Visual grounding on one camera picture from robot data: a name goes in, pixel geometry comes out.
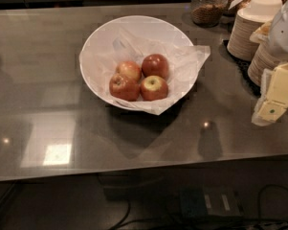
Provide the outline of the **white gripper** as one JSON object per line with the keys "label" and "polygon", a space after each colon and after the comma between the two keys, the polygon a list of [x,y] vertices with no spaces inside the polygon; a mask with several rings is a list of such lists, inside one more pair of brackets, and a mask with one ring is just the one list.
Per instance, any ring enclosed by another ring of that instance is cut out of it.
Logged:
{"label": "white gripper", "polygon": [[[271,54],[288,61],[288,0],[275,15],[250,35],[253,43],[268,40]],[[288,62],[274,70],[265,69],[261,77],[261,96],[258,99],[252,123],[265,127],[275,123],[288,110]]]}

